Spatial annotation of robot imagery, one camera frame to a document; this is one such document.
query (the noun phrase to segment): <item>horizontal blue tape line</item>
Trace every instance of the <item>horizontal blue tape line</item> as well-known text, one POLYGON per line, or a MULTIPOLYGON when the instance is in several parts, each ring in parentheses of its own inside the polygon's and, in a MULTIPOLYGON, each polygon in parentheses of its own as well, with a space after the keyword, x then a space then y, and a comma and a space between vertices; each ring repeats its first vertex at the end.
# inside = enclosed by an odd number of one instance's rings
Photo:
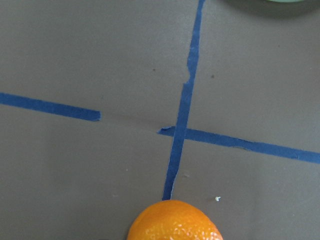
POLYGON ((100 111, 2 92, 0 92, 0 104, 88 121, 99 121, 101 119, 100 111))
MULTIPOLYGON (((172 137, 174 135, 174 132, 175 127, 171 126, 162 128, 158 132, 158 134, 172 137)), ((263 142, 246 141, 231 136, 220 135, 200 130, 187 128, 185 139, 225 147, 242 148, 256 153, 320 164, 320 153, 318 152, 305 151, 263 142)))
POLYGON ((166 172, 166 179, 164 183, 162 200, 169 200, 172 197, 172 192, 175 184, 175 179, 179 170, 180 159, 182 155, 182 149, 184 146, 184 140, 186 135, 186 129, 188 124, 192 94, 194 90, 198 59, 199 59, 199 41, 200 41, 200 28, 202 18, 202 8, 205 0, 199 0, 196 11, 196 17, 194 20, 194 26, 192 31, 192 38, 190 43, 189 55, 187 59, 187 67, 189 71, 189 80, 183 85, 179 112, 176 121, 176 131, 173 134, 173 143, 170 154, 170 160, 168 164, 168 170, 166 172))

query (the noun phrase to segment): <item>orange fruit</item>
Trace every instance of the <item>orange fruit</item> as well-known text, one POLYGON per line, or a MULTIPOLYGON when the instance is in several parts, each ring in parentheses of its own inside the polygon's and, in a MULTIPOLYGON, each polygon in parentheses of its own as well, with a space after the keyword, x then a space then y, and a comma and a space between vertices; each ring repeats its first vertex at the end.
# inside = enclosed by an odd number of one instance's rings
POLYGON ((147 207, 133 222, 127 240, 223 240, 198 208, 179 200, 147 207))

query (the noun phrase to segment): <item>floor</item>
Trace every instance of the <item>floor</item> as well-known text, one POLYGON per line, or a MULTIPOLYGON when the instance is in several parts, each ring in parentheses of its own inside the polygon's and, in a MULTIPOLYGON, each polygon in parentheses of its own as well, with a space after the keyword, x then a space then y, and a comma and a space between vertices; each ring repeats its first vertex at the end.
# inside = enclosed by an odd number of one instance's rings
MULTIPOLYGON (((197 6, 2 1, 0 92, 101 119, 0 104, 0 239, 125 240, 161 201, 197 6)), ((204 3, 188 129, 302 151, 184 141, 172 198, 225 240, 319 238, 319 25, 317 0, 204 3)))

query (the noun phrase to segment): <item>round orange object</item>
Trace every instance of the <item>round orange object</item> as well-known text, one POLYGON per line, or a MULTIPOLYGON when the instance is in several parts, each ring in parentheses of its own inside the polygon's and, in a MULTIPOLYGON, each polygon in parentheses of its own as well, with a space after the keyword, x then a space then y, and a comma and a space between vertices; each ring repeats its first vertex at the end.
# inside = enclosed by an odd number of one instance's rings
POLYGON ((223 240, 198 208, 179 200, 147 207, 133 222, 127 240, 223 240))

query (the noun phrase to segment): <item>blue tape strip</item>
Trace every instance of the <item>blue tape strip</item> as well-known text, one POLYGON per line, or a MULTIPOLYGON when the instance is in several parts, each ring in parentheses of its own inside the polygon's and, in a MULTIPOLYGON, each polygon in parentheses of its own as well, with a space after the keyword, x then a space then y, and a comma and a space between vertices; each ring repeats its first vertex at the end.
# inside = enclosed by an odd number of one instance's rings
POLYGON ((182 148, 184 146, 184 140, 185 140, 187 123, 188 123, 190 106, 191 106, 192 93, 194 89, 197 66, 198 66, 200 27, 201 27, 201 18, 202 18, 202 8, 204 6, 204 3, 205 3, 205 0, 199 0, 197 11, 196 11, 189 56, 187 60, 187 67, 188 67, 190 77, 188 82, 183 84, 178 118, 177 118, 176 128, 173 135, 171 155, 170 155, 168 170, 166 173, 166 180, 164 184, 162 200, 171 199, 175 179, 179 170, 179 164, 180 164, 180 159, 182 154, 182 148))
POLYGON ((0 104, 88 121, 99 121, 101 119, 99 111, 2 92, 0 92, 0 104))
MULTIPOLYGON (((176 128, 174 126, 165 127, 162 128, 158 132, 158 134, 172 137, 175 133, 175 129, 176 128)), ((304 151, 300 149, 278 146, 263 142, 251 142, 216 133, 210 133, 188 128, 186 130, 185 139, 225 147, 242 148, 256 153, 268 154, 288 159, 295 159, 320 164, 320 153, 318 152, 304 151)))

